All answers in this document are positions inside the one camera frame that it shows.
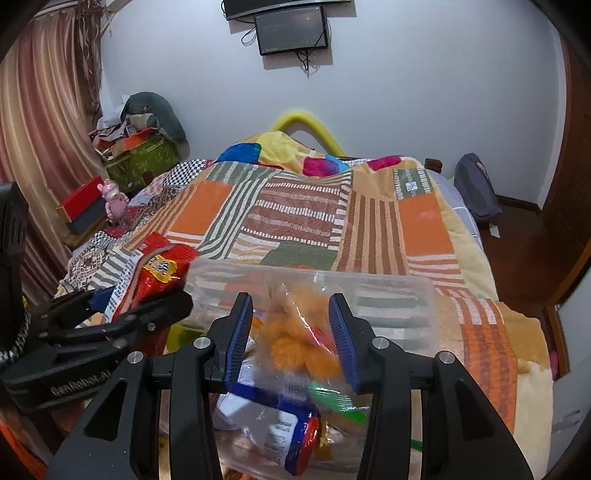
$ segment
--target pink figurine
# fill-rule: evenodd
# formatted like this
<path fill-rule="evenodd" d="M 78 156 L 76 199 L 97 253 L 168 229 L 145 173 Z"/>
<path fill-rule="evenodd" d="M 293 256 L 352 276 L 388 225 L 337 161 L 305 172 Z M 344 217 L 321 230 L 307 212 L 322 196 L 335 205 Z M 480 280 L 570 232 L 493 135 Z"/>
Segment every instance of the pink figurine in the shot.
<path fill-rule="evenodd" d="M 106 201 L 107 218 L 113 223 L 118 223 L 127 210 L 129 203 L 127 195 L 119 191 L 119 185 L 113 180 L 107 179 L 104 185 L 99 184 L 97 187 Z"/>

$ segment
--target green box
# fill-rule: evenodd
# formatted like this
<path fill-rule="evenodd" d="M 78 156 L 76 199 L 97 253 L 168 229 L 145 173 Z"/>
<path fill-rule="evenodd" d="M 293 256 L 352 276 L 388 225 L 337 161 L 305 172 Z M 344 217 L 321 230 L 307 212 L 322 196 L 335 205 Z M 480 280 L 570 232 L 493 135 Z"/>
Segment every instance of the green box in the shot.
<path fill-rule="evenodd" d="M 105 167 L 111 180 L 119 184 L 122 192 L 131 192 L 147 186 L 147 177 L 157 177 L 178 164 L 174 145 L 162 135 L 155 135 L 133 150 L 124 152 Z"/>

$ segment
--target snack package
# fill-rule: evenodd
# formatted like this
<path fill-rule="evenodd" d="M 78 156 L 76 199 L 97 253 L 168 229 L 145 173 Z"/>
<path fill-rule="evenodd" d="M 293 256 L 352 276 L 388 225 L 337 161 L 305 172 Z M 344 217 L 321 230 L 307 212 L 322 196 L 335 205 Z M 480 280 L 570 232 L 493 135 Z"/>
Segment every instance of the snack package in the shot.
<path fill-rule="evenodd" d="M 244 360 L 238 382 L 218 396 L 213 409 L 217 430 L 241 430 L 263 453 L 290 474 L 301 475 L 317 446 L 318 411 L 255 386 L 259 369 Z"/>
<path fill-rule="evenodd" d="M 154 232 L 146 237 L 132 254 L 121 282 L 115 287 L 105 310 L 103 323 L 117 321 L 126 312 L 146 299 L 181 290 L 189 265 L 198 252 L 184 244 L 172 244 Z M 170 328 L 148 338 L 144 353 L 150 356 L 164 352 Z"/>

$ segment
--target orange snack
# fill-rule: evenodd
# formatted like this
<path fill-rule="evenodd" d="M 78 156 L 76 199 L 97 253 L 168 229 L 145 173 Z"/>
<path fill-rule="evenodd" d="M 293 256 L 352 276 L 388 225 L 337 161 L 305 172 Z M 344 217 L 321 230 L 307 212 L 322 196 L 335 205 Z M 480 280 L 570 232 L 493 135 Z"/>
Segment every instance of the orange snack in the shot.
<path fill-rule="evenodd" d="M 269 316 L 259 331 L 259 337 L 267 345 L 272 345 L 276 340 L 285 336 L 285 327 L 283 325 L 284 315 L 274 313 Z"/>
<path fill-rule="evenodd" d="M 304 367 L 304 348 L 296 340 L 283 337 L 273 343 L 273 366 L 280 372 L 297 372 Z"/>
<path fill-rule="evenodd" d="M 252 324 L 251 324 L 251 332 L 250 337 L 256 342 L 261 334 L 261 329 L 265 326 L 265 322 L 263 322 L 259 317 L 253 316 L 252 317 Z"/>
<path fill-rule="evenodd" d="M 312 345 L 313 337 L 310 333 L 310 326 L 307 322 L 302 321 L 301 318 L 288 316 L 284 322 L 284 331 L 294 340 L 297 340 L 302 345 Z"/>
<path fill-rule="evenodd" d="M 316 381 L 327 381 L 343 375 L 339 358 L 320 348 L 308 348 L 304 353 L 306 370 Z"/>

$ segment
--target monitor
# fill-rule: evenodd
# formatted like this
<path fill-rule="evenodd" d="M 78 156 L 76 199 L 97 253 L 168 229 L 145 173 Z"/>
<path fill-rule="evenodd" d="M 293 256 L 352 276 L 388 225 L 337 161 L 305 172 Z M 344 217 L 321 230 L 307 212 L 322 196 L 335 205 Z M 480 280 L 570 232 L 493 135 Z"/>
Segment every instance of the monitor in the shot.
<path fill-rule="evenodd" d="M 328 47 L 324 8 L 298 7 L 255 15 L 261 55 Z"/>

